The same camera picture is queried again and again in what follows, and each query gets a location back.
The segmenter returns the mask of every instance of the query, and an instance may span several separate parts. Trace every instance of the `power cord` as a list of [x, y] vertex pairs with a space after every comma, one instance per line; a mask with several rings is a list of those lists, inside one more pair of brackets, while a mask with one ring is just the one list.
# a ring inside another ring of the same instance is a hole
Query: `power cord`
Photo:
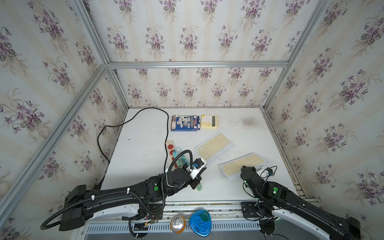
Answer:
[[[105, 157], [105, 159], [108, 161], [108, 163], [111, 163], [111, 161], [108, 159], [108, 157], [107, 157], [107, 156], [104, 154], [104, 152], [102, 151], [101, 146], [100, 146], [100, 142], [99, 142], [100, 135], [102, 134], [102, 132], [104, 131], [104, 129], [105, 129], [106, 127], [120, 127], [120, 126], [122, 126], [122, 125], [124, 125], [124, 124], [130, 122], [132, 119], [134, 119], [134, 118], [136, 117], [136, 115], [139, 114], [139, 112], [141, 112], [141, 111], [143, 111], [143, 110], [146, 110], [146, 109], [151, 109], [151, 108], [152, 108], [152, 107], [141, 109], [141, 110], [138, 111], [138, 112], [137, 112], [137, 113], [136, 113], [130, 120], [128, 120], [128, 121], [126, 121], [126, 122], [123, 122], [123, 123], [120, 124], [120, 125], [117, 125], [117, 126], [105, 125], [105, 126], [103, 127], [103, 129], [100, 131], [99, 135], [97, 136], [97, 145], [99, 146], [99, 150], [100, 150], [101, 154]], [[160, 110], [160, 111], [162, 111], [162, 112], [165, 112], [164, 110], [159, 109], [159, 108], [152, 108], [152, 109], [157, 109], [157, 110]], [[165, 112], [165, 113], [166, 113], [166, 115], [167, 115], [167, 124], [166, 124], [167, 136], [166, 136], [166, 140], [165, 140], [165, 142], [164, 142], [164, 147], [165, 147], [165, 150], [166, 150], [166, 159], [165, 159], [165, 161], [164, 161], [164, 172], [166, 171], [166, 164], [167, 164], [167, 158], [168, 158], [168, 151], [167, 151], [167, 144], [166, 144], [166, 142], [167, 142], [167, 139], [168, 139], [168, 121], [169, 121], [169, 115], [168, 115], [167, 112]]]

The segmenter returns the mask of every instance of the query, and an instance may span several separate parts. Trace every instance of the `white table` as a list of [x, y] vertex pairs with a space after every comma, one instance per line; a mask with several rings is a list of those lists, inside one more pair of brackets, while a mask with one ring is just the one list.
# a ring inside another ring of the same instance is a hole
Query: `white table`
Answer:
[[[218, 116], [218, 129], [201, 129], [197, 132], [169, 131], [168, 140], [172, 140], [174, 145], [181, 147], [182, 150], [191, 150], [193, 160], [198, 158], [194, 147], [218, 131], [223, 132], [235, 144], [235, 147], [207, 167], [201, 175], [201, 191], [187, 187], [179, 193], [167, 197], [168, 203], [253, 199], [243, 191], [243, 181], [240, 178], [229, 181], [218, 166], [252, 152], [269, 162], [271, 166], [278, 166], [276, 175], [270, 177], [269, 181], [278, 182], [297, 194], [259, 108], [172, 108], [163, 110], [169, 114], [167, 126], [166, 114], [156, 109], [143, 110], [131, 122], [123, 126], [105, 175], [102, 190], [133, 185], [164, 172], [166, 127], [170, 127], [172, 115], [211, 114]], [[140, 109], [129, 109], [126, 121], [138, 111]]]

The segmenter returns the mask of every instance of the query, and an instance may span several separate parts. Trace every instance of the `keyboard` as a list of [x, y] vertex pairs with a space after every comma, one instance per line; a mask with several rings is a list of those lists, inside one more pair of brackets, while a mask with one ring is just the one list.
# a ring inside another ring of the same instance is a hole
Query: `keyboard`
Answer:
[[217, 132], [194, 149], [209, 165], [234, 146], [222, 132]]
[[241, 168], [246, 167], [255, 167], [256, 171], [261, 169], [262, 166], [269, 167], [270, 164], [254, 153], [248, 154], [247, 156], [237, 158], [235, 160], [222, 163], [219, 165], [225, 176], [229, 180], [240, 177]]

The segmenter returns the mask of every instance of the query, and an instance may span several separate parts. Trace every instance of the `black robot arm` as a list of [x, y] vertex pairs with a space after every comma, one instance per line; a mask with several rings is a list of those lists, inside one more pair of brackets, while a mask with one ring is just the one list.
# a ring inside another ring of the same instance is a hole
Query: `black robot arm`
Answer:
[[[126, 204], [140, 204], [147, 213], [161, 213], [165, 206], [167, 196], [172, 196], [187, 186], [193, 189], [200, 183], [201, 174], [206, 169], [205, 161], [196, 159], [193, 164], [194, 171], [198, 171], [192, 179], [192, 174], [182, 168], [150, 177], [135, 185], [108, 190], [87, 190], [86, 185], [75, 187], [65, 198], [64, 207], [43, 222], [41, 229], [48, 229], [59, 225], [60, 231], [68, 231], [83, 226], [93, 214], [104, 209], [118, 207]], [[162, 201], [158, 211], [152, 211], [148, 203]], [[61, 220], [47, 225], [54, 218], [62, 214]]]
[[330, 240], [361, 239], [360, 222], [357, 219], [335, 216], [310, 204], [277, 182], [264, 181], [254, 167], [243, 166], [240, 176], [258, 198], [254, 209], [260, 217], [281, 217], [304, 228], [311, 228], [312, 224], [317, 226], [313, 229], [314, 234], [323, 230], [325, 234], [318, 236], [326, 236]]

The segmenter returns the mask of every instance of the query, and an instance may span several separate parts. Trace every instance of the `blue lid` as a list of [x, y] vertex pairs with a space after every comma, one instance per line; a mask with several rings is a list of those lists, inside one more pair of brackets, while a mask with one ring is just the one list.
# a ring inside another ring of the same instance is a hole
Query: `blue lid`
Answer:
[[211, 232], [211, 215], [206, 210], [197, 211], [189, 219], [189, 225], [195, 233], [206, 237]]

